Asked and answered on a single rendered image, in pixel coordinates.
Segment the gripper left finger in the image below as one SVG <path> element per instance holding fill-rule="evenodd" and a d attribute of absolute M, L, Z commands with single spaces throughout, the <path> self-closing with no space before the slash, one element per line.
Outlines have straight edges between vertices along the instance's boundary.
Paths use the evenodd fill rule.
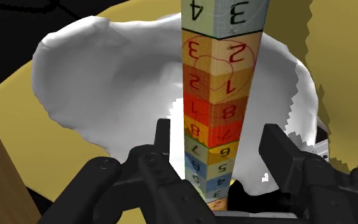
<path fill-rule="evenodd" d="M 170 120 L 159 119 L 155 141 L 132 148 L 121 164 L 89 160 L 37 224 L 117 224 L 140 208 L 146 224 L 217 224 L 192 184 L 169 164 Z"/>

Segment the white rounded bowl shape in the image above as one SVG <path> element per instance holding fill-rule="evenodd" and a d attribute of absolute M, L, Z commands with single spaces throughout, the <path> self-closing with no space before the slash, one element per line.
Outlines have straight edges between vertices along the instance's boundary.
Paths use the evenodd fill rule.
<path fill-rule="evenodd" d="M 34 95 L 49 117 L 124 162 L 170 119 L 170 163 L 184 176 L 181 16 L 112 22 L 89 16 L 47 34 L 32 59 Z M 308 69 L 285 44 L 261 37 L 233 177 L 252 196 L 277 189 L 258 153 L 277 124 L 301 150 L 315 145 L 318 98 Z"/>

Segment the yellow round table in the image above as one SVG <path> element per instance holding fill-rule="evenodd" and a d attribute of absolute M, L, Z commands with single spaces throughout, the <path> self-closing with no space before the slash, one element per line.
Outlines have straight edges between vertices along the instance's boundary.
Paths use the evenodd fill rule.
<path fill-rule="evenodd" d="M 56 0 L 69 14 L 55 10 L 47 15 L 16 13 L 0 18 L 0 72 L 18 69 L 0 84 L 0 138 L 25 185 L 55 200 L 80 168 L 95 157 L 111 157 L 103 147 L 84 140 L 75 130 L 52 120 L 31 83 L 32 59 L 38 44 L 49 33 L 89 16 L 112 22 L 154 21 L 180 14 L 181 0 Z"/>

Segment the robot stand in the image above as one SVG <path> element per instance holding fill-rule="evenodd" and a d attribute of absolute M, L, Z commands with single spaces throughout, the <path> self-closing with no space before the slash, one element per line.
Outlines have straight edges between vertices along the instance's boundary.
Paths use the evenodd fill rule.
<path fill-rule="evenodd" d="M 185 177 L 224 211 L 270 0 L 181 0 Z"/>

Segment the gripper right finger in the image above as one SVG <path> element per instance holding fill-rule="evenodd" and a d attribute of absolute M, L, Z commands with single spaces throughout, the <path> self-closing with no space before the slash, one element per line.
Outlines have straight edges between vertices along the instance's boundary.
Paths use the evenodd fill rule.
<path fill-rule="evenodd" d="M 294 213 L 310 224 L 358 224 L 358 168 L 336 170 L 322 157 L 299 150 L 281 128 L 263 128 L 259 154 Z"/>

